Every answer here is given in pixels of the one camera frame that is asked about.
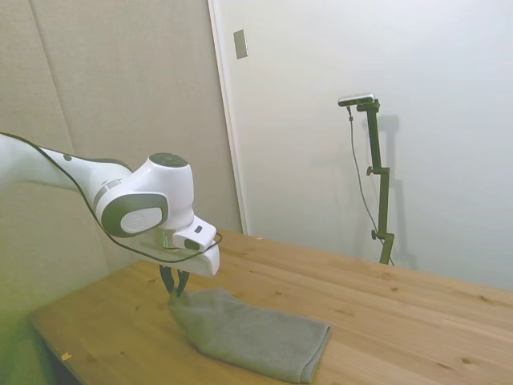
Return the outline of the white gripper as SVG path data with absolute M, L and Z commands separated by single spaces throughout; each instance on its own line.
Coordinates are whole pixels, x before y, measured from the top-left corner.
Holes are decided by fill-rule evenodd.
M 220 268 L 220 237 L 187 232 L 151 230 L 139 236 L 139 252 L 144 259 L 159 263 L 160 276 L 168 293 L 174 290 L 172 269 L 176 269 L 176 296 L 184 292 L 190 274 L 214 277 Z

